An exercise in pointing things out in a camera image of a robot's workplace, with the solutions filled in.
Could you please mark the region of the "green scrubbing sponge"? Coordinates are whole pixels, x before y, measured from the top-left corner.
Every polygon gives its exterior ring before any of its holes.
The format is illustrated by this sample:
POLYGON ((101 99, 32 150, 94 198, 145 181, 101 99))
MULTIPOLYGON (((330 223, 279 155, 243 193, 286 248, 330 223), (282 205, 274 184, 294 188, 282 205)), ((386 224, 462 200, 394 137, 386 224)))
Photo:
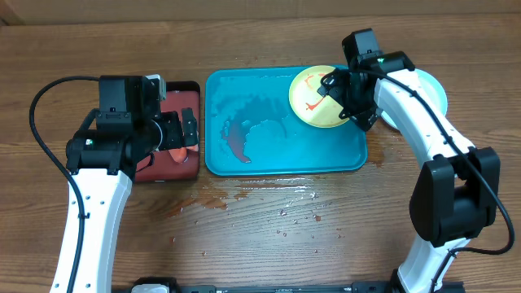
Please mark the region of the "green scrubbing sponge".
POLYGON ((190 152, 198 152, 198 151, 199 151, 199 146, 194 145, 194 146, 189 146, 189 147, 188 146, 181 147, 178 149, 171 149, 171 150, 169 150, 169 154, 175 162, 182 164, 185 161, 187 161, 188 155, 190 152))

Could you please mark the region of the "white plate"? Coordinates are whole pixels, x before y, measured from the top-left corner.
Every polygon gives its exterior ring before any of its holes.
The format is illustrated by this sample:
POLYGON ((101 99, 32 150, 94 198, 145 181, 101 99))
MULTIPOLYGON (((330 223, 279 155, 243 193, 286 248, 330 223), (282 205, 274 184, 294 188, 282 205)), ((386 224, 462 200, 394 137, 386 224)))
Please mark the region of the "white plate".
POLYGON ((389 116, 385 111, 381 111, 381 112, 379 113, 379 115, 380 115, 380 117, 384 120, 384 122, 385 122, 388 126, 392 127, 392 128, 395 129, 395 130, 398 130, 398 128, 397 128, 395 122, 392 120, 392 118, 391 118, 391 117, 390 117, 390 116, 389 116))

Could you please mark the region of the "yellow-green plate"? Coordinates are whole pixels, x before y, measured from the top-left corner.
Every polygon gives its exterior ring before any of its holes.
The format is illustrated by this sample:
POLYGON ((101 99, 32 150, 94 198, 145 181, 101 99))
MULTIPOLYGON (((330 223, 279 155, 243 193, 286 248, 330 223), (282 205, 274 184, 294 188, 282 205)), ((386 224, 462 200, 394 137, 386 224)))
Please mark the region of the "yellow-green plate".
POLYGON ((329 95, 321 96, 321 79, 334 71, 333 66, 312 66, 299 72, 289 89, 289 103, 293 112, 306 124, 317 128, 334 128, 348 122, 340 119, 342 107, 329 95))

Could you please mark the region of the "light blue plate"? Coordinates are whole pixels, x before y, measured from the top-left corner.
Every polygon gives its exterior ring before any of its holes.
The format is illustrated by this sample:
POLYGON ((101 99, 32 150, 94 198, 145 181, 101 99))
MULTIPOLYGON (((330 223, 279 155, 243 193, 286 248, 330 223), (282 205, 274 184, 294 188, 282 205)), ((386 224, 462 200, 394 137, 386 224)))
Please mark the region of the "light blue plate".
POLYGON ((374 100, 401 132, 417 131, 424 122, 428 128, 434 125, 432 120, 429 121, 430 116, 423 104, 411 91, 415 91, 438 116, 447 114, 447 94, 441 83, 429 73, 419 69, 402 69, 387 76, 400 84, 388 79, 378 80, 374 100))

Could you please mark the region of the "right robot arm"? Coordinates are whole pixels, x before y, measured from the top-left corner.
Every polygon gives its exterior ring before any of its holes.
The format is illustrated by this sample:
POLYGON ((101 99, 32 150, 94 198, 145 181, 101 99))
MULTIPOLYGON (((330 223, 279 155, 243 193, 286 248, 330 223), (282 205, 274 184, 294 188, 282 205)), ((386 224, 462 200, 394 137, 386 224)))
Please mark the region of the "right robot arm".
POLYGON ((501 162, 491 148, 478 149, 432 105, 416 67, 402 51, 384 53, 372 29, 349 34, 342 47, 348 66, 321 79, 318 93, 341 107, 368 131, 387 114, 415 154, 420 174, 409 201, 416 237, 405 261, 392 272, 381 292, 462 292, 460 284, 443 283, 461 252, 503 254, 469 247, 483 228, 505 208, 497 189, 501 162))

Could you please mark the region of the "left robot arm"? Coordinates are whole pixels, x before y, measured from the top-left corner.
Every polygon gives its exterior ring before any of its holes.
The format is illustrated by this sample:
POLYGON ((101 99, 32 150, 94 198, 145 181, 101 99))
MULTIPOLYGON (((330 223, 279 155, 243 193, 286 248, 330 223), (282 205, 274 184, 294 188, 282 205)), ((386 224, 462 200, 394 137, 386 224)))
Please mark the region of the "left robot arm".
POLYGON ((199 172, 200 87, 159 75, 99 78, 99 105, 66 146, 68 214, 53 292, 109 292, 136 182, 199 172))

